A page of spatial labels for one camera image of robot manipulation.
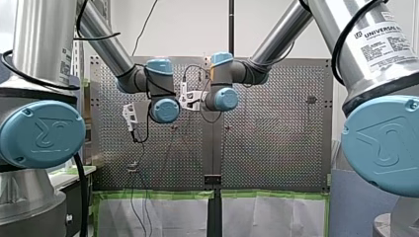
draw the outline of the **metal pole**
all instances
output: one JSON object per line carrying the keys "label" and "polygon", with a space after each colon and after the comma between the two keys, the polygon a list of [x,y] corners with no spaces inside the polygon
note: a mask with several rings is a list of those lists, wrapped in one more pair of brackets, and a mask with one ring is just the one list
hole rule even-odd
{"label": "metal pole", "polygon": [[266,64],[283,55],[312,21],[311,14],[294,0],[251,57],[255,64]]}
{"label": "metal pole", "polygon": [[[110,36],[113,32],[92,2],[88,2],[81,21],[81,34],[85,38]],[[126,74],[134,67],[129,54],[118,38],[89,41],[115,76]]]}
{"label": "metal pole", "polygon": [[234,0],[229,0],[228,51],[234,55]]}
{"label": "metal pole", "polygon": [[76,1],[19,0],[13,63],[33,77],[68,85]]}

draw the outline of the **green tape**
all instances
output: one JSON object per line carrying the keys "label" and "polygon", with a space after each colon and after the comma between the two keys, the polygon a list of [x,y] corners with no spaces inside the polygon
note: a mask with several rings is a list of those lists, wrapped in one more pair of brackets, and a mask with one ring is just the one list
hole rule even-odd
{"label": "green tape", "polygon": [[281,191],[263,191],[263,190],[247,190],[247,191],[221,191],[223,198],[289,198],[289,199],[308,199],[308,200],[325,200],[328,195],[317,193],[295,193]]}
{"label": "green tape", "polygon": [[94,196],[99,196],[100,199],[129,199],[131,198],[146,198],[148,199],[165,199],[165,200],[182,200],[182,199],[210,199],[213,198],[213,191],[208,192],[165,192],[165,191],[139,191],[139,190],[125,190],[125,191],[106,191],[94,192]]}
{"label": "green tape", "polygon": [[94,237],[98,237],[99,233],[99,205],[101,203],[100,196],[93,195],[93,228],[94,228]]}
{"label": "green tape", "polygon": [[[130,199],[132,190],[124,191],[105,191],[93,192],[93,215],[95,236],[98,237],[99,228],[99,205],[102,200],[106,199]],[[307,199],[307,200],[325,200],[324,211],[324,236],[329,236],[329,194],[316,193],[295,193],[280,191],[263,191],[263,190],[239,190],[239,191],[221,191],[223,198],[290,198],[290,199]],[[146,191],[134,190],[132,198],[145,198]],[[187,200],[187,199],[210,199],[213,198],[213,191],[208,192],[164,192],[164,191],[148,191],[148,199],[160,200]]]}
{"label": "green tape", "polygon": [[324,237],[329,237],[329,208],[330,208],[330,195],[327,195],[325,210],[324,210]]}

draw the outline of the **cable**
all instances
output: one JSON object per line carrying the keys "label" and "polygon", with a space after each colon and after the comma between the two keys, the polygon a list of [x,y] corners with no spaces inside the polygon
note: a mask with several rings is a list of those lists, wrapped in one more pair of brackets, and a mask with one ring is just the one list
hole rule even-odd
{"label": "cable", "polygon": [[[158,85],[158,84],[156,84],[155,82],[154,82],[154,80],[152,79],[152,77],[150,76],[150,73],[149,73],[149,71],[148,71],[148,69],[147,69],[147,67],[145,66],[145,65],[142,65],[142,64],[135,64],[136,66],[141,66],[141,67],[143,67],[144,68],[144,74],[145,74],[145,95],[147,96],[147,99],[148,100],[151,100],[153,97],[171,97],[171,96],[173,96],[173,97],[176,97],[176,93],[174,92],[174,91],[171,91],[171,90],[168,90],[168,89],[166,89],[166,88],[164,88],[164,87],[161,87],[160,85]],[[150,83],[151,85],[153,85],[153,86],[155,86],[156,88],[158,88],[159,90],[161,90],[161,91],[164,91],[165,93],[167,93],[167,94],[163,94],[163,95],[157,95],[157,96],[153,96],[153,95],[149,95],[148,93],[149,93],[149,86],[148,86],[148,83]],[[180,105],[180,103],[177,101],[177,100],[175,100],[175,102],[178,104],[178,106],[179,106],[179,108],[181,108],[181,105]],[[148,106],[148,112],[147,112],[147,122],[146,122],[146,136],[145,136],[145,138],[144,139],[137,139],[136,137],[135,137],[135,131],[137,132],[137,135],[139,135],[139,133],[138,133],[138,131],[137,131],[137,129],[135,129],[135,130],[133,130],[130,134],[131,134],[131,137],[132,137],[132,141],[134,142],[134,143],[144,143],[145,141],[147,141],[148,140],[148,138],[149,138],[149,124],[150,124],[150,119],[151,120],[153,120],[154,122],[157,122],[153,117],[152,117],[152,115],[151,115],[151,103],[149,104],[149,106]]]}
{"label": "cable", "polygon": [[78,86],[59,86],[59,85],[55,85],[53,83],[47,82],[43,79],[37,78],[37,77],[33,77],[30,76],[20,70],[18,70],[12,63],[9,63],[7,61],[7,56],[10,56],[11,54],[13,54],[13,50],[8,50],[5,51],[1,57],[1,62],[3,63],[3,65],[9,69],[10,71],[12,71],[13,73],[15,73],[16,75],[22,77],[22,79],[24,79],[27,82],[39,85],[39,86],[43,86],[43,87],[51,87],[51,88],[55,88],[55,89],[59,89],[59,90],[66,90],[66,91],[78,91],[80,90],[80,87]]}
{"label": "cable", "polygon": [[[140,140],[142,140],[141,135],[139,133],[138,133],[138,137],[139,137]],[[143,210],[145,210],[145,212],[147,213],[147,219],[148,219],[148,222],[150,223],[150,228],[151,229],[150,229],[150,235],[149,235],[149,237],[151,237],[151,235],[153,233],[153,230],[152,230],[153,229],[153,227],[152,227],[153,225],[152,225],[152,222],[151,222],[151,219],[150,219],[150,215],[149,215],[148,208],[147,208],[147,202],[146,202],[146,199],[148,198],[148,190],[147,190],[147,187],[146,187],[146,185],[144,183],[144,180],[143,180],[143,177],[142,177],[142,173],[138,170],[139,167],[140,167],[140,165],[141,165],[142,159],[143,159],[143,157],[145,155],[145,145],[144,145],[143,142],[139,142],[139,143],[141,143],[142,152],[141,152],[141,156],[139,157],[139,159],[138,159],[138,161],[136,163],[135,170],[139,174],[139,177],[141,179],[141,185],[145,188],[145,199],[142,202],[142,205],[144,206],[144,209]],[[131,207],[132,207],[132,210],[134,211],[134,214],[135,214],[136,218],[138,219],[138,222],[141,224],[141,226],[142,226],[142,228],[144,230],[144,236],[147,236],[145,225],[142,222],[142,220],[139,217],[139,215],[136,213],[136,210],[135,210],[135,208],[133,206],[133,201],[132,201],[132,199],[133,199],[133,189],[134,189],[134,183],[132,182],[132,186],[131,186]]]}
{"label": "cable", "polygon": [[80,155],[76,153],[74,155],[74,160],[77,166],[77,172],[80,179],[80,189],[81,189],[81,228],[80,228],[80,237],[87,237],[87,225],[89,219],[89,202],[88,202],[88,185],[87,178],[84,174],[83,161],[80,158]]}
{"label": "cable", "polygon": [[346,25],[345,29],[342,31],[341,35],[339,36],[338,40],[336,41],[335,48],[333,49],[332,53],[332,71],[333,76],[336,78],[336,80],[345,86],[345,83],[343,82],[343,79],[339,73],[338,69],[338,62],[340,58],[340,53],[342,50],[342,47],[346,41],[346,38],[348,37],[349,33],[352,31],[352,29],[355,27],[355,25],[358,23],[358,21],[367,14],[373,7],[375,7],[379,3],[386,3],[388,0],[372,0],[366,5],[364,5],[358,12],[354,15],[354,17],[351,19],[351,21]]}
{"label": "cable", "polygon": [[277,64],[277,63],[283,61],[284,59],[286,59],[290,55],[290,53],[293,51],[293,46],[294,45],[295,45],[295,41],[293,42],[293,44],[291,44],[290,49],[288,50],[288,52],[284,56],[282,56],[278,59],[274,59],[271,62],[267,62],[267,63],[263,63],[263,64],[262,63],[255,63],[255,62],[253,62],[253,63],[258,65],[258,66],[272,66],[274,64]]}
{"label": "cable", "polygon": [[205,87],[204,87],[204,89],[203,89],[203,91],[201,92],[201,105],[200,105],[200,114],[201,114],[201,116],[203,117],[203,119],[206,121],[206,122],[209,122],[209,123],[212,123],[212,124],[214,124],[214,123],[216,123],[220,118],[221,118],[221,115],[222,115],[222,112],[219,112],[219,115],[218,115],[218,117],[215,119],[215,120],[213,120],[213,121],[211,121],[211,120],[208,120],[205,116],[204,116],[204,113],[203,113],[203,97],[204,97],[204,92],[206,91],[206,89],[207,89],[207,87],[208,87],[208,85],[210,84],[210,80],[208,80],[208,82],[207,82],[207,84],[205,85]]}
{"label": "cable", "polygon": [[140,38],[142,37],[142,35],[144,34],[145,28],[147,27],[148,20],[150,20],[151,14],[153,14],[154,7],[156,6],[157,2],[158,2],[158,0],[155,0],[155,1],[154,1],[153,6],[151,7],[151,10],[150,10],[150,12],[148,13],[147,19],[145,20],[144,25],[142,26],[141,33],[140,33],[140,34],[139,34],[139,36],[136,38],[135,48],[133,49],[132,56],[134,56],[134,55],[135,55],[136,49],[138,48],[138,42],[139,42],[139,39],[140,39]]}
{"label": "cable", "polygon": [[[245,73],[244,73],[244,77],[243,80],[241,81],[241,84],[243,87],[245,88],[251,88],[256,84],[256,76],[255,73],[252,70],[252,66],[249,64],[248,61],[241,61],[241,60],[236,60],[237,62],[241,63],[244,66],[245,69]],[[250,74],[252,75],[252,84],[250,84],[249,86],[245,85],[244,82],[246,81],[248,72],[250,71]]]}
{"label": "cable", "polygon": [[114,37],[119,36],[121,33],[114,33],[114,34],[112,34],[112,35],[110,35],[110,36],[97,37],[97,38],[83,38],[83,37],[81,36],[81,33],[80,33],[80,29],[81,29],[81,20],[82,20],[82,17],[83,17],[84,11],[86,10],[87,3],[88,3],[88,2],[89,2],[89,0],[85,0],[85,1],[83,2],[83,5],[81,6],[80,13],[79,13],[79,15],[78,15],[78,17],[77,17],[77,22],[76,22],[76,32],[77,32],[77,36],[78,36],[79,38],[74,38],[74,40],[97,41],[97,40],[107,40],[107,39],[110,39],[110,38],[114,38]]}
{"label": "cable", "polygon": [[311,13],[310,7],[308,7],[308,3],[305,3],[304,0],[299,0],[299,3],[301,4],[302,8],[305,9],[305,11]]}
{"label": "cable", "polygon": [[142,227],[142,230],[144,231],[144,236],[146,237],[147,236],[147,229],[145,229],[144,223],[142,222],[141,217],[139,217],[138,213],[136,212],[135,206],[133,205],[134,178],[133,178],[132,175],[131,175],[131,180],[132,180],[132,182],[131,182],[130,205],[131,205],[131,208],[132,208],[133,213],[135,214],[136,218],[138,219],[139,224]]}
{"label": "cable", "polygon": [[196,68],[199,68],[199,69],[201,69],[201,70],[203,70],[203,71],[205,71],[205,73],[206,74],[209,74],[203,67],[201,67],[200,65],[196,65],[196,64],[191,64],[191,65],[188,65],[187,67],[186,67],[186,69],[185,69],[185,71],[184,71],[184,75],[183,75],[183,77],[182,77],[182,81],[183,82],[186,82],[186,74],[187,74],[187,72],[188,72],[188,70],[190,69],[190,68],[192,68],[192,67],[196,67]]}

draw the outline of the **white wall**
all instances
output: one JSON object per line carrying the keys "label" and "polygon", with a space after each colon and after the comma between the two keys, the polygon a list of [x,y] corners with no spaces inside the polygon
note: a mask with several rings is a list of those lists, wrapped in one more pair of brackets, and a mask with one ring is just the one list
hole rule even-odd
{"label": "white wall", "polygon": [[0,53],[13,47],[16,3],[0,0]]}

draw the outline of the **white plastic part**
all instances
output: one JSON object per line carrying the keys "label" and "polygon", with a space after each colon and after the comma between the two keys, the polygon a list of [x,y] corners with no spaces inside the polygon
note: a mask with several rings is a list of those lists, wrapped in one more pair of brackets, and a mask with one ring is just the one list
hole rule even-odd
{"label": "white plastic part", "polygon": [[204,100],[207,93],[208,92],[204,92],[203,94],[202,91],[188,92],[188,83],[182,82],[179,103],[184,110],[198,112],[201,109],[201,99]]}
{"label": "white plastic part", "polygon": [[128,131],[133,131],[133,126],[140,122],[147,122],[148,105],[150,101],[133,102],[124,106],[123,117],[126,119]]}

